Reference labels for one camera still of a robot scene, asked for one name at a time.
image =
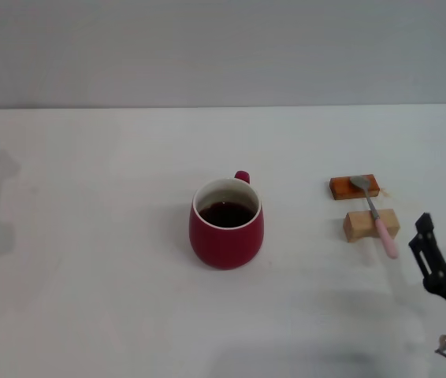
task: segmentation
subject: gray wall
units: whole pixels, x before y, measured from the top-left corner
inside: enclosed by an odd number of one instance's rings
[[[0,107],[446,102],[446,0],[0,0]]]

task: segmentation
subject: mug rim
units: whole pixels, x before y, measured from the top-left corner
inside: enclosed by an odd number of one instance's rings
[[[215,226],[214,224],[211,224],[211,223],[209,223],[207,220],[205,220],[204,218],[202,218],[201,216],[200,216],[200,213],[199,213],[199,211],[197,210],[197,208],[196,208],[196,206],[195,206],[195,200],[197,199],[197,195],[199,195],[199,193],[200,193],[200,191],[204,188],[204,187],[206,187],[206,186],[208,186],[208,185],[210,185],[210,184],[212,184],[212,183],[216,183],[216,182],[218,182],[218,181],[226,181],[226,180],[230,180],[230,181],[239,181],[240,183],[245,183],[254,193],[255,193],[255,196],[256,196],[256,198],[258,199],[258,209],[256,210],[256,214],[253,216],[253,218],[250,220],[250,221],[248,221],[247,223],[244,223],[244,224],[242,224],[242,225],[240,225],[240,226],[237,226],[237,227],[219,227],[219,226]],[[249,184],[249,183],[247,183],[246,181],[244,181],[244,180],[241,180],[241,179],[236,179],[235,177],[228,177],[228,178],[226,178],[226,179],[215,179],[215,180],[211,180],[211,181],[208,181],[208,182],[206,182],[205,184],[203,184],[196,192],[195,192],[195,194],[193,195],[193,200],[191,201],[191,208],[193,209],[193,211],[195,212],[195,214],[197,214],[197,217],[203,222],[203,223],[205,223],[205,224],[207,224],[208,226],[211,226],[212,228],[216,228],[216,229],[218,229],[218,230],[223,230],[223,231],[231,231],[231,230],[238,230],[239,228],[244,228],[244,227],[247,227],[249,224],[251,224],[251,223],[253,223],[255,220],[256,220],[256,218],[258,218],[258,216],[260,215],[260,213],[262,212],[262,199],[260,198],[260,196],[258,195],[258,192]]]

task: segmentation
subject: spoon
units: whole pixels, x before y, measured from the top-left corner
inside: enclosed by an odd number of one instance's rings
[[[375,227],[377,228],[377,232],[381,237],[382,245],[386,251],[386,254],[389,258],[398,258],[398,250],[396,249],[395,242],[393,242],[393,239],[391,239],[391,236],[389,236],[388,229],[386,228],[384,222],[379,216],[379,213],[375,209],[374,204],[370,200],[370,196],[368,195],[370,181],[363,176],[352,176],[349,180],[353,185],[359,187],[365,192],[366,200],[368,201],[368,205],[370,206],[372,217],[374,217]]]

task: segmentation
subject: mug handle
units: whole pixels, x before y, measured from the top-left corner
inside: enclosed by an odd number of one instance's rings
[[[249,173],[247,173],[246,171],[237,172],[235,178],[250,183]]]

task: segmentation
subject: wooden block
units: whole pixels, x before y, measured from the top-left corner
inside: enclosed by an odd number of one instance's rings
[[[374,175],[364,176],[370,180],[370,188],[368,190],[370,197],[377,197],[380,188]],[[365,198],[365,192],[355,187],[349,180],[350,178],[350,176],[335,177],[330,180],[330,190],[332,191],[333,199]]]
[[[394,239],[400,229],[400,223],[393,209],[378,210],[382,221],[388,229],[389,235]],[[351,211],[344,219],[344,232],[349,243],[358,239],[373,237],[378,238],[379,234],[375,228],[372,213],[368,211]]]

